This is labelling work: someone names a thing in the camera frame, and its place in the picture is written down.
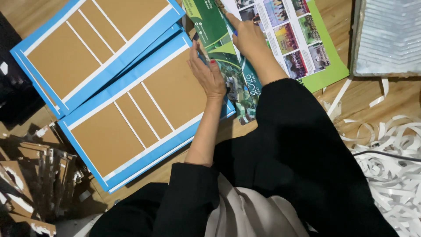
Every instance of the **blue frame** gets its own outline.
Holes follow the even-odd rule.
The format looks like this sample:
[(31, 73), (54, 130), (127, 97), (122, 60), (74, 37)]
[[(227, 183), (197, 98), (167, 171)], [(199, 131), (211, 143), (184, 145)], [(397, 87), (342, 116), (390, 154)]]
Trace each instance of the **blue frame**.
[[(36, 68), (30, 63), (30, 61), (24, 56), (22, 52), (25, 52), (38, 38), (40, 38), (45, 32), (47, 32), (55, 23), (57, 23), (65, 14), (71, 10), (73, 6), (78, 2), (84, 0), (70, 0), (53, 18), (47, 23), (38, 28), (34, 33), (25, 38), (22, 42), (11, 49), (13, 57), (19, 65), (24, 69), (24, 72), (32, 80), (34, 87), (39, 92), (41, 97), (44, 99), (46, 104), (51, 108), (57, 118), (62, 118), (64, 115), (69, 115), (73, 110), (83, 104), (90, 96), (97, 92), (103, 85), (113, 79), (118, 73), (127, 67), (133, 60), (139, 56), (149, 45), (157, 40), (167, 30), (171, 30), (175, 34), (179, 29), (174, 29), (173, 25), (185, 14), (183, 9), (178, 5), (175, 0), (168, 0), (172, 5), (172, 9), (168, 11), (163, 17), (161, 17), (155, 24), (153, 24), (148, 30), (145, 31), (136, 41), (134, 41), (124, 52), (122, 52), (116, 59), (114, 59), (106, 68), (104, 68), (98, 75), (90, 80), (84, 87), (77, 91), (72, 97), (69, 98), (65, 103), (55, 94), (54, 90), (49, 84), (43, 79)], [(38, 79), (38, 82), (45, 89), (45, 93), (52, 98), (52, 100), (60, 108), (57, 112), (51, 102), (49, 102), (46, 95), (42, 92), (42, 89), (34, 81), (29, 71), (26, 70), (25, 65), (29, 71)]]
[[(200, 121), (194, 123), (193, 125), (190, 125), (188, 128), (186, 128), (179, 134), (175, 135), (173, 138), (169, 139), (168, 141), (164, 142), (162, 145), (160, 145), (156, 149), (142, 156), (141, 159), (138, 159), (134, 163), (128, 166), (123, 165), (122, 168), (120, 167), (118, 169), (119, 172), (116, 173), (114, 176), (110, 177), (108, 180), (105, 180), (99, 174), (97, 169), (94, 167), (93, 163), (89, 160), (88, 156), (83, 151), (83, 148), (76, 141), (75, 137), (69, 130), (68, 126), (71, 126), (80, 118), (82, 118), (83, 116), (85, 116), (86, 114), (88, 114), (89, 112), (97, 108), (98, 106), (102, 105), (104, 102), (111, 99), (113, 96), (120, 93), (120, 91), (124, 90), (131, 83), (133, 83), (139, 77), (141, 77), (146, 72), (148, 72), (151, 68), (156, 66), (158, 63), (163, 61), (165, 58), (170, 56), (175, 51), (184, 47), (186, 43), (188, 44), (189, 47), (192, 46), (192, 42), (190, 41), (187, 34), (185, 32), (181, 32), (180, 34), (172, 38), (170, 41), (168, 41), (165, 45), (157, 49), (154, 53), (150, 54), (144, 61), (142, 61), (139, 65), (137, 65), (134, 69), (129, 71), (127, 74), (119, 78), (108, 88), (106, 88), (105, 90), (100, 92), (98, 95), (94, 96), (93, 98), (91, 98), (89, 101), (87, 101), (86, 103), (81, 105), (79, 108), (77, 108), (75, 111), (73, 111), (70, 115), (66, 116), (64, 119), (59, 121), (59, 125), (62, 128), (63, 132), (65, 133), (65, 135), (67, 136), (71, 144), (74, 146), (78, 154), (81, 156), (82, 160), (85, 162), (86, 166), (89, 168), (92, 174), (96, 177), (99, 184), (105, 191), (109, 191), (110, 189), (116, 186), (121, 187), (124, 184), (130, 182), (135, 177), (141, 175), (141, 173), (139, 173), (133, 176), (134, 174), (136, 174), (136, 172), (150, 165), (155, 160), (162, 158), (162, 156), (166, 155), (168, 152), (175, 149), (177, 146), (181, 145), (182, 143), (188, 141), (191, 137), (195, 135)], [(153, 43), (141, 55), (145, 56), (151, 50), (155, 49), (157, 46), (156, 44), (157, 42)], [(226, 97), (224, 101), (227, 106), (224, 106), (222, 109), (221, 119), (229, 117), (235, 113), (234, 106), (231, 104), (231, 102)], [(167, 154), (165, 157), (171, 155), (176, 150), (171, 151), (171, 153)]]

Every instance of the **cardboard pile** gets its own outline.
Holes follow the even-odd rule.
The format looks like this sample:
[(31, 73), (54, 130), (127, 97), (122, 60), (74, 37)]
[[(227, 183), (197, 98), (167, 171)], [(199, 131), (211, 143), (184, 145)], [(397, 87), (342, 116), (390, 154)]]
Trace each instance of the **cardboard pile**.
[(32, 136), (2, 140), (0, 146), (0, 229), (24, 222), (29, 232), (55, 235), (47, 222), (70, 208), (74, 186), (83, 177), (77, 156), (67, 152), (54, 123)]

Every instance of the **beige clothing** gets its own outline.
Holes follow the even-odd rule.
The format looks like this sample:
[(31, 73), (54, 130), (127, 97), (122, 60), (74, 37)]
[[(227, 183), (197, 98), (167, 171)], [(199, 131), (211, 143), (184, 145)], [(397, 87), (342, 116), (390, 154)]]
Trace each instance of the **beige clothing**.
[(210, 214), (205, 237), (308, 237), (294, 207), (280, 196), (265, 198), (218, 177), (219, 206)]

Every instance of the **black clothing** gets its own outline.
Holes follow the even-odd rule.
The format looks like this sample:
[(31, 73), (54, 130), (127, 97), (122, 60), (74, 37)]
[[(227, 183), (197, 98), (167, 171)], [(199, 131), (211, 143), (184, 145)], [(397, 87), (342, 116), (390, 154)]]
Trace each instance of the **black clothing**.
[(211, 168), (176, 163), (169, 185), (149, 183), (106, 212), (99, 236), (203, 236), (221, 172), (234, 187), (287, 199), (320, 236), (398, 236), (374, 205), (351, 152), (314, 96), (283, 79), (262, 89), (258, 127), (215, 146)]

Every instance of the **black sleeve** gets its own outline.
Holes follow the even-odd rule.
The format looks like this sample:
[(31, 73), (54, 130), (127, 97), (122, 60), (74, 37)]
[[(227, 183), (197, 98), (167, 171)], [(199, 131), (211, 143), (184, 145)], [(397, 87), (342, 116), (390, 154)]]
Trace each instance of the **black sleeve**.
[(210, 213), (219, 205), (219, 171), (175, 163), (152, 236), (203, 236)]
[(270, 139), (265, 151), (273, 149), (294, 173), (283, 197), (319, 234), (397, 236), (332, 121), (303, 85), (292, 79), (266, 85), (256, 117), (262, 140)]

